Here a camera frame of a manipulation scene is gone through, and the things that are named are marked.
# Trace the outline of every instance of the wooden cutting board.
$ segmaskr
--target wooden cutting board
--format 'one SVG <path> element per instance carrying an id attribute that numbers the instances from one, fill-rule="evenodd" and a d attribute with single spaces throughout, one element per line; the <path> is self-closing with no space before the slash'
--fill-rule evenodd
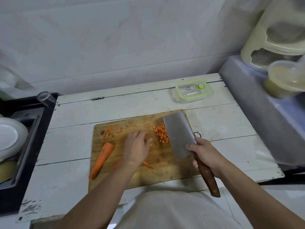
<path id="1" fill-rule="evenodd" d="M 140 166 L 130 180 L 127 189 L 199 175 L 199 172 L 192 165 L 190 157 L 177 161 L 171 149 L 170 142 L 160 143 L 159 137 L 155 135 L 153 126 L 162 125 L 164 123 L 163 116 L 177 111 L 183 110 L 168 111 L 95 125 L 93 130 L 90 169 L 94 165 L 95 160 L 101 151 L 101 147 L 105 142 L 115 144 L 115 149 L 106 160 L 97 178 L 95 180 L 89 180 L 89 191 L 107 177 L 112 171 L 113 163 L 123 157 L 124 144 L 127 135 L 134 130 L 147 130 L 149 133 L 146 135 L 145 139 L 150 137 L 153 139 L 148 157 L 145 161 L 152 165 L 154 169 L 149 169 L 143 165 Z M 111 131 L 111 134 L 103 141 L 100 131 L 102 129 L 106 130 L 112 125 L 117 126 L 113 128 L 114 130 Z M 116 132 L 120 127 L 123 128 L 123 131 L 120 134 L 117 134 Z"/>

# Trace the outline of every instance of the white wall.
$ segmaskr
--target white wall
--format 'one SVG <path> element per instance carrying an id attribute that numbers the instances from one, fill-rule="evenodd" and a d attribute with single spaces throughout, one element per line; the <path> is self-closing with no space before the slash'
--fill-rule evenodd
<path id="1" fill-rule="evenodd" d="M 270 0 L 0 0 L 14 98 L 217 72 Z"/>

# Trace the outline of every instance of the hand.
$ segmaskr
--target hand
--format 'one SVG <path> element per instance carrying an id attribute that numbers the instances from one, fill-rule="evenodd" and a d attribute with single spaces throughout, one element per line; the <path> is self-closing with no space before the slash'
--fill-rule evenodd
<path id="1" fill-rule="evenodd" d="M 147 131 L 133 131 L 128 134 L 125 142 L 125 151 L 123 162 L 138 168 L 147 158 L 150 143 L 153 141 L 149 138 L 146 143 L 144 137 Z"/>
<path id="2" fill-rule="evenodd" d="M 197 145 L 187 144 L 186 148 L 190 151 L 194 151 L 199 159 L 210 167 L 215 177 L 220 177 L 220 174 L 224 168 L 228 165 L 232 165 L 212 144 L 203 138 L 195 137 Z M 193 165 L 198 168 L 197 161 L 194 159 Z"/>

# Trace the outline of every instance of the cleaver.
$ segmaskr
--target cleaver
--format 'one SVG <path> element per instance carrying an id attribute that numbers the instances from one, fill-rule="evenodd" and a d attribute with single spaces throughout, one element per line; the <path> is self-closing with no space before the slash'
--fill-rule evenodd
<path id="1" fill-rule="evenodd" d="M 185 147 L 186 144 L 197 144 L 197 142 L 184 112 L 179 111 L 164 116 L 163 121 L 175 158 L 180 160 L 187 156 L 193 156 L 198 163 L 199 173 L 208 186 L 211 195 L 219 198 L 219 189 L 211 169 L 199 159 L 195 152 L 189 151 Z"/>

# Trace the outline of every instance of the wooden knife handle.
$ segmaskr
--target wooden knife handle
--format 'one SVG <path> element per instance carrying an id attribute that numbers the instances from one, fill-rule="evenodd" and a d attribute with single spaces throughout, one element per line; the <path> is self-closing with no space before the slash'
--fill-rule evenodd
<path id="1" fill-rule="evenodd" d="M 194 158 L 198 163 L 199 173 L 204 179 L 206 185 L 208 186 L 211 195 L 213 197 L 220 198 L 219 189 L 211 169 L 199 159 L 197 154 L 194 155 Z"/>

